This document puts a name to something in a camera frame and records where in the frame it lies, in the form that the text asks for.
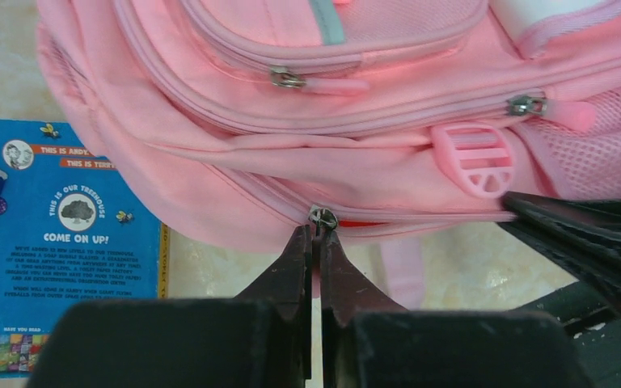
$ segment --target gray reflective strip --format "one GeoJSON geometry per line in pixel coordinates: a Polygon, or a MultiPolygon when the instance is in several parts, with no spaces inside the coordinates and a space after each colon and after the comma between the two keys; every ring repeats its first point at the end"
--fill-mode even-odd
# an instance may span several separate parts
{"type": "Polygon", "coordinates": [[[309,0],[315,13],[315,22],[323,35],[323,44],[342,44],[346,41],[344,26],[332,0],[309,0]]]}

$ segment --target marble surface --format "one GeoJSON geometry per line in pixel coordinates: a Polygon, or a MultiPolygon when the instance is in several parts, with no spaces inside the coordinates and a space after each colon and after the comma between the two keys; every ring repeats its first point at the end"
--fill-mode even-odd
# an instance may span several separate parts
{"type": "MultiPolygon", "coordinates": [[[[0,0],[0,118],[65,119],[37,69],[35,25],[34,0],[0,0]]],[[[508,309],[574,281],[493,224],[460,226],[426,236],[423,242],[427,272],[423,307],[426,309],[508,309]]],[[[383,287],[378,249],[350,247],[347,251],[353,262],[383,287]]],[[[274,258],[274,255],[250,255],[210,247],[173,233],[170,295],[232,296],[274,258]]],[[[315,339],[317,367],[317,331],[315,339]]],[[[0,380],[0,387],[22,385],[22,380],[0,380]]],[[[320,386],[319,381],[308,386],[320,386]]]]}

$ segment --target pink zipper pull tab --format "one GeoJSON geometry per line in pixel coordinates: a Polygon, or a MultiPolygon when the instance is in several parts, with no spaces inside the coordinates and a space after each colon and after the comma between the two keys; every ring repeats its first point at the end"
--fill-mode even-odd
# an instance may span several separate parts
{"type": "Polygon", "coordinates": [[[271,68],[270,78],[275,86],[317,95],[359,95],[370,89],[370,84],[361,79],[303,78],[278,66],[271,68]]]}
{"type": "Polygon", "coordinates": [[[596,122],[596,108],[591,103],[548,100],[545,120],[585,133],[596,122]]]}
{"type": "Polygon", "coordinates": [[[541,116],[575,132],[589,131],[596,122],[596,108],[591,103],[558,101],[521,95],[509,101],[509,115],[541,116]]]}
{"type": "Polygon", "coordinates": [[[370,84],[362,79],[307,78],[301,88],[304,93],[318,95],[359,95],[370,90],[370,84]]]}

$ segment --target zipper pull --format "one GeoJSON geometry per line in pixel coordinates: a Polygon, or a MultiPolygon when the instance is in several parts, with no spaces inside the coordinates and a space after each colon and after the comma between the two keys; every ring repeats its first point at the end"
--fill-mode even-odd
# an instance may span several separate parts
{"type": "Polygon", "coordinates": [[[275,86],[317,95],[359,95],[370,89],[370,84],[361,79],[304,78],[282,66],[270,69],[270,79],[275,86]]]}
{"type": "Polygon", "coordinates": [[[596,108],[591,103],[557,101],[529,95],[509,100],[509,116],[540,116],[576,132],[589,131],[596,122],[596,108]]]}
{"type": "Polygon", "coordinates": [[[339,226],[339,218],[327,208],[321,208],[318,205],[312,205],[308,214],[308,220],[313,222],[319,228],[334,230],[339,226]]]}

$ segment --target backpack pocket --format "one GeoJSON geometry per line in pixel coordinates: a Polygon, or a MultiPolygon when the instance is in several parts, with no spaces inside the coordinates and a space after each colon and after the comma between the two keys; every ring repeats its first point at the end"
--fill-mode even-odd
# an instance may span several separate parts
{"type": "Polygon", "coordinates": [[[250,71],[277,86],[317,90],[331,87],[316,86],[316,77],[455,52],[488,13],[488,0],[402,0],[389,6],[381,0],[165,1],[227,66],[224,71],[250,71]]]}
{"type": "Polygon", "coordinates": [[[588,131],[532,118],[513,129],[531,151],[558,197],[621,198],[621,87],[586,100],[596,118],[588,131]]]}

